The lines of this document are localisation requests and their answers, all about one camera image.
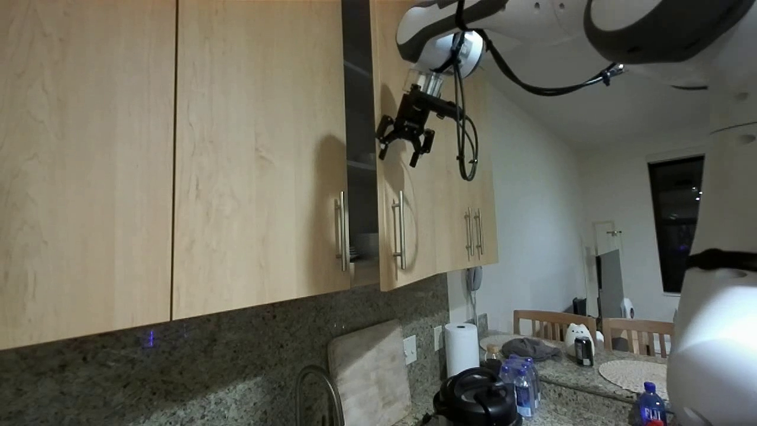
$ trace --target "cabinet handle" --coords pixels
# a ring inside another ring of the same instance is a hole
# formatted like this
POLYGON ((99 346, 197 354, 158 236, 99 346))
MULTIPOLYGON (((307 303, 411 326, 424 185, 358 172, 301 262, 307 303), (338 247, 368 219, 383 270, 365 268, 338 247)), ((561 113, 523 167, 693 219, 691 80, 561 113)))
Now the cabinet handle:
POLYGON ((395 262, 398 262, 398 268, 403 268, 403 256, 406 256, 406 241, 403 241, 403 236, 406 236, 406 219, 403 219, 403 204, 406 204, 406 192, 398 192, 398 199, 393 200, 393 223, 395 223, 395 243, 398 243, 398 248, 395 248, 395 262))
POLYGON ((480 210, 477 210, 474 219, 477 219, 477 248, 479 248, 479 256, 484 256, 484 225, 480 225, 480 210))
POLYGON ((336 256, 342 268, 350 273, 350 207, 346 192, 336 197, 336 256))
POLYGON ((466 254, 472 256, 472 251, 474 251, 474 218, 472 218, 472 213, 466 213, 464 219, 466 219, 466 254))

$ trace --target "black kettle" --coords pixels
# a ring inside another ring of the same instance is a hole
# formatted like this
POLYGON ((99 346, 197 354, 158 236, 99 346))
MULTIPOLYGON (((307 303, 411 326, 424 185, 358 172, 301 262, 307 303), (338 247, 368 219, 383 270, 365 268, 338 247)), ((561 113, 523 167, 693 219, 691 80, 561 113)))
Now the black kettle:
POLYGON ((514 387, 487 367, 466 368, 442 384, 433 406, 455 426, 521 426, 514 387))

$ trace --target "light switch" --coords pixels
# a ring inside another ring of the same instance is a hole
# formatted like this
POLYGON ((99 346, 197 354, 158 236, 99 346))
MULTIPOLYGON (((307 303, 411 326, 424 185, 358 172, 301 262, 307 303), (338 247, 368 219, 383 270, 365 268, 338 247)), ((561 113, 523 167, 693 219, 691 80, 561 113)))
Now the light switch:
POLYGON ((419 338, 411 333, 406 338, 406 364, 411 364, 419 359, 419 338))
POLYGON ((446 346, 446 326, 433 326, 433 352, 442 349, 446 346))

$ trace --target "white wall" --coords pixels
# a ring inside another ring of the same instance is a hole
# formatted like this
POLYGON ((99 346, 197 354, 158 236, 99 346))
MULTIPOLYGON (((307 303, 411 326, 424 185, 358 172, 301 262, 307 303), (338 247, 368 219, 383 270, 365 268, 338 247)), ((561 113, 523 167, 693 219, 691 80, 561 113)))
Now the white wall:
MULTIPOLYGON (((499 262, 477 294, 491 328, 511 328, 516 307, 563 310, 589 287, 583 189, 575 151, 491 87, 491 132, 499 262)), ((449 280, 449 312, 464 314, 461 280, 449 280)))
POLYGON ((594 241, 594 223, 610 219, 622 229, 618 239, 622 287, 635 301, 637 318, 643 320, 673 320, 679 307, 679 295, 662 290, 649 163, 693 153, 702 153, 701 129, 577 157, 585 189, 585 241, 594 241))

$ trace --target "granite backsplash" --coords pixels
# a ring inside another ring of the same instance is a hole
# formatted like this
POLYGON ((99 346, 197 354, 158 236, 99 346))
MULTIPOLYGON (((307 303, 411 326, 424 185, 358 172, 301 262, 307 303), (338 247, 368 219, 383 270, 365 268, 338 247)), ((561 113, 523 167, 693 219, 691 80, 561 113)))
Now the granite backsplash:
POLYGON ((301 367, 328 367, 335 335, 383 320, 417 333, 415 406, 430 410, 447 282, 344 294, 208 314, 0 352, 0 423, 297 423, 301 367))

